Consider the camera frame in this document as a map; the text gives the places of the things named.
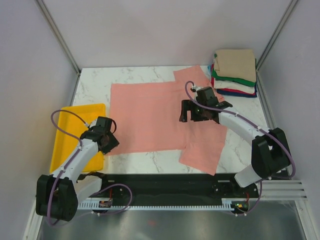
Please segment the pink t shirt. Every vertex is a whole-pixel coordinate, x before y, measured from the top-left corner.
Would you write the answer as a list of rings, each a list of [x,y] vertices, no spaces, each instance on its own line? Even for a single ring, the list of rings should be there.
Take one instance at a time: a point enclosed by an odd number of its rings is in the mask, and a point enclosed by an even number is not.
[[[208,87],[210,81],[198,65],[173,74],[168,82],[112,84],[109,117],[119,146],[110,154],[180,150],[180,163],[215,175],[227,128],[212,120],[179,121],[186,82]]]

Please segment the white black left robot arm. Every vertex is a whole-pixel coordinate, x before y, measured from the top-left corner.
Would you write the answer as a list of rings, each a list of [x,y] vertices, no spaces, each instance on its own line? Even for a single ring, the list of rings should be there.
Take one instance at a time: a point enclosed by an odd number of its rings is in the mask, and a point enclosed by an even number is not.
[[[50,175],[42,174],[36,183],[35,212],[39,216],[70,221],[76,214],[78,204],[97,194],[106,196],[110,191],[108,182],[90,176],[78,183],[87,163],[97,154],[107,154],[119,145],[114,136],[116,122],[99,116],[77,138],[78,145],[69,157]]]

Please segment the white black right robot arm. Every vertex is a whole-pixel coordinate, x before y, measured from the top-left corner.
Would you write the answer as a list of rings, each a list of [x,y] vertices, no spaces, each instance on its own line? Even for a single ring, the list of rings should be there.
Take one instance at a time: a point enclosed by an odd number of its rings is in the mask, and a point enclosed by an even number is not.
[[[242,196],[251,184],[261,182],[293,164],[286,135],[280,128],[269,129],[253,123],[227,101],[219,101],[210,86],[186,87],[179,121],[214,121],[243,138],[251,146],[251,164],[236,173],[229,184],[235,197]]]

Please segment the blue folded t shirt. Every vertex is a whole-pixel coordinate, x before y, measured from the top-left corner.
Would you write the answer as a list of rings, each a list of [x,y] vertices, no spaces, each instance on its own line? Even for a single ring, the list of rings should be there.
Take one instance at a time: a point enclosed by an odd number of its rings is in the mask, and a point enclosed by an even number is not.
[[[211,84],[217,93],[234,97],[257,97],[256,58],[252,54],[215,54]]]

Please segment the yellow plastic tray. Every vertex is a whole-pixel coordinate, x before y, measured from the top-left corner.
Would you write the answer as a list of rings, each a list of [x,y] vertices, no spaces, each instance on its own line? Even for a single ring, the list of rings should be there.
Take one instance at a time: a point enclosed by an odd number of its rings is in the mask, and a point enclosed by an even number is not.
[[[61,112],[58,117],[57,126],[62,130],[80,137],[81,134],[88,128],[85,126],[85,123],[91,124],[97,117],[106,116],[106,106],[103,103],[98,104],[87,104],[79,106],[68,106],[64,107],[64,110],[73,112],[73,114],[67,112]],[[69,155],[75,150],[79,141],[75,138],[66,135],[65,133],[57,130],[53,153],[51,158],[50,170],[52,173],[69,157]],[[83,172],[95,172],[102,170],[104,167],[104,156],[102,153],[98,152],[88,164],[82,170]]]

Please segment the green folded t shirt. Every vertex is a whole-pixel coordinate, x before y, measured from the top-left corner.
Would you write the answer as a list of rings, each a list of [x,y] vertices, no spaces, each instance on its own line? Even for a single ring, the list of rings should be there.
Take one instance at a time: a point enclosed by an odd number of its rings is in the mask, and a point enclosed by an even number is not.
[[[214,63],[211,65],[211,76],[215,79],[221,80],[221,81],[230,81],[234,83],[239,83],[248,87],[254,87],[256,85],[256,82],[248,81],[242,78],[238,77],[228,77],[228,76],[219,76],[217,72],[214,70],[214,67],[217,62],[217,54],[214,54]]]

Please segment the cyan folded t shirt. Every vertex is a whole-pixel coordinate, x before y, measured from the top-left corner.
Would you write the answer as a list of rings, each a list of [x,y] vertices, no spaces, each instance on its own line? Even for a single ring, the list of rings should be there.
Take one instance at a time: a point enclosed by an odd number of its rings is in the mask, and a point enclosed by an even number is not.
[[[207,66],[207,70],[209,72],[209,75],[212,75],[212,69],[213,69],[213,65],[212,64]]]

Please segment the white folded t shirt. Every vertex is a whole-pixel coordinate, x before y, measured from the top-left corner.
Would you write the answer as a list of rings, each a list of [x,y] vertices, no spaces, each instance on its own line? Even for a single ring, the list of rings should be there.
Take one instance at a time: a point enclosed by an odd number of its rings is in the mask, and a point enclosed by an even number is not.
[[[232,81],[224,81],[224,80],[213,80],[213,87],[215,89],[229,89],[229,90],[237,90],[247,94],[254,94],[255,87],[246,86],[237,82]]]

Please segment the red folded t shirt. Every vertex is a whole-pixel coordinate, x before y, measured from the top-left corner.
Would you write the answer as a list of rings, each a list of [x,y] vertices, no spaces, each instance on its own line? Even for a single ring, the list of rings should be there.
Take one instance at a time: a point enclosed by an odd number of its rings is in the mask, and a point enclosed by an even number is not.
[[[239,90],[232,90],[232,89],[216,89],[216,91],[220,94],[224,94],[224,95],[243,95],[243,96],[247,96],[247,97],[252,97],[252,98],[255,98],[257,96],[257,77],[256,76],[253,76],[252,74],[249,75],[249,78],[247,77],[240,77],[240,76],[228,76],[228,77],[232,77],[232,78],[241,78],[241,79],[245,79],[245,80],[248,80],[250,82],[255,82],[255,93],[253,94],[249,94],[249,93],[245,93],[245,92],[242,92],[242,91],[239,91]],[[211,84],[214,88],[214,77],[211,76]]]

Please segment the beige folded t shirt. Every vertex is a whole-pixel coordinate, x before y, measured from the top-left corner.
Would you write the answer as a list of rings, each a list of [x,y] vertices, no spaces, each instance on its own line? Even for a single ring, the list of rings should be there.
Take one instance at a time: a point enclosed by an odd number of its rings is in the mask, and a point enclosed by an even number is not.
[[[256,58],[252,49],[219,49],[215,55],[214,71],[219,77],[256,82]]]

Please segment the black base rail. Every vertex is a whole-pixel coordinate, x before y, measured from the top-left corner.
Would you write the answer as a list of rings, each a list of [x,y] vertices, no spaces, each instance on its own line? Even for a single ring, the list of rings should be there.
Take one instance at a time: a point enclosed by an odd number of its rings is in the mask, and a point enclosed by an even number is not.
[[[253,183],[238,187],[233,173],[181,174],[104,174],[96,173],[102,180],[101,193],[94,197],[110,197],[116,204],[125,206],[218,204],[222,199],[253,199],[259,196]]]

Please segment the right aluminium table rail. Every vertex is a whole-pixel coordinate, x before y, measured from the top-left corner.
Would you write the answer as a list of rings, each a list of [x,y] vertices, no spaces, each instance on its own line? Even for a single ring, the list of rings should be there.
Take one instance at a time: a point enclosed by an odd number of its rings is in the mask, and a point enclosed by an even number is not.
[[[257,94],[258,94],[259,101],[261,103],[265,121],[269,128],[274,129],[277,127],[276,120],[271,108],[269,98],[267,96],[267,92],[265,90],[265,86],[262,81],[262,77],[259,72],[256,73],[256,79],[257,79]]]

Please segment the left aluminium frame post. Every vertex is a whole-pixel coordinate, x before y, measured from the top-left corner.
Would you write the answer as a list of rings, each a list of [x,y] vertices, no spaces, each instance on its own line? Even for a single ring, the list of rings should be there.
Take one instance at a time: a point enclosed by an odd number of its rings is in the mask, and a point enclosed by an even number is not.
[[[77,76],[81,75],[81,69],[76,63],[73,54],[70,51],[61,31],[59,30],[54,18],[52,17],[49,8],[47,7],[44,0],[35,0],[34,1],[39,8],[41,14],[43,15],[45,21],[47,22],[50,30],[52,31],[55,39],[57,40],[58,44],[60,45],[62,51],[64,52],[65,56],[67,57],[69,63],[71,64],[73,70],[76,72]]]

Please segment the aluminium frame post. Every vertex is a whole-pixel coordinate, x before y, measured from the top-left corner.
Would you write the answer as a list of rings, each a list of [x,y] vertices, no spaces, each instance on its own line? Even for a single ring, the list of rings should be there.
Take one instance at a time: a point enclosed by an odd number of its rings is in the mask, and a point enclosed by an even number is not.
[[[276,28],[274,29],[267,45],[265,46],[262,55],[260,56],[259,60],[256,64],[256,72],[260,70],[262,67],[264,61],[268,57],[270,51],[272,50],[273,46],[275,45],[277,39],[279,38],[280,34],[282,33],[285,25],[288,23],[291,15],[295,11],[297,5],[299,4],[300,0],[291,0],[289,4],[287,5],[282,17],[280,18]]]
[[[64,52],[65,56],[67,57],[69,63],[71,64],[73,70],[76,72],[77,76],[81,75],[81,69],[76,63],[73,54],[70,51],[61,31],[59,30],[54,18],[52,17],[49,8],[47,7],[44,0],[35,0],[34,1],[39,8],[41,14],[43,15],[45,21],[47,22],[50,30],[52,31],[55,39],[57,40],[58,44],[60,45],[62,51]]]

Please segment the right aluminium frame post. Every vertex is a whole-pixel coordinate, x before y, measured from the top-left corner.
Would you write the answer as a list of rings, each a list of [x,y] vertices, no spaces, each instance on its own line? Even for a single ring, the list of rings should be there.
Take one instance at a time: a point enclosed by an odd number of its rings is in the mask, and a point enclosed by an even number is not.
[[[289,4],[287,5],[282,17],[280,18],[276,28],[274,29],[267,45],[265,46],[262,55],[260,56],[259,60],[256,64],[256,72],[260,70],[262,67],[264,61],[268,57],[270,51],[272,50],[273,46],[275,45],[277,39],[279,38],[280,34],[282,33],[285,25],[288,23],[291,15],[295,11],[297,5],[299,4],[300,0],[291,0]]]

